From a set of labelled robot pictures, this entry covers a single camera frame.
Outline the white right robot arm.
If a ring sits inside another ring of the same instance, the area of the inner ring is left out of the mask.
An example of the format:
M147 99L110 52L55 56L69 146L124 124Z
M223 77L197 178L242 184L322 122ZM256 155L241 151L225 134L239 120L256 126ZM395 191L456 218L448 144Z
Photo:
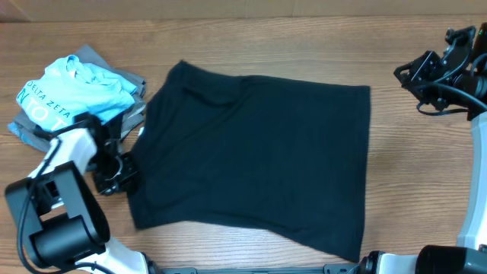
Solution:
M473 166L470 124L462 113L432 116L400 87L396 67L426 50L441 51L448 28L479 26L473 17L383 19L368 26L371 128L361 254L416 254L453 246L463 224Z

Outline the black t-shirt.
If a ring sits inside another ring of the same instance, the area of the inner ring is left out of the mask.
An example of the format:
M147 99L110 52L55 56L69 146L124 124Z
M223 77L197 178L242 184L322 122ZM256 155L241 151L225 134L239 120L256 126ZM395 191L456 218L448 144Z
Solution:
M128 197L139 229L258 228L356 262L364 235L371 89L179 62L148 102Z

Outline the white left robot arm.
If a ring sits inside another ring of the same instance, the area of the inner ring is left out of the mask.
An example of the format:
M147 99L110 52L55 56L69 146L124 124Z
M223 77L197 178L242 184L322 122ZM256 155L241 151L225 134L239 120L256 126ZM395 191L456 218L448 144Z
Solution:
M102 208L84 180L92 174L98 193L133 193L140 180L129 153L119 151L121 122L103 124L82 113L72 125L35 134L50 141L40 165L5 188L17 227L18 256L31 273L159 273L146 254L110 234Z

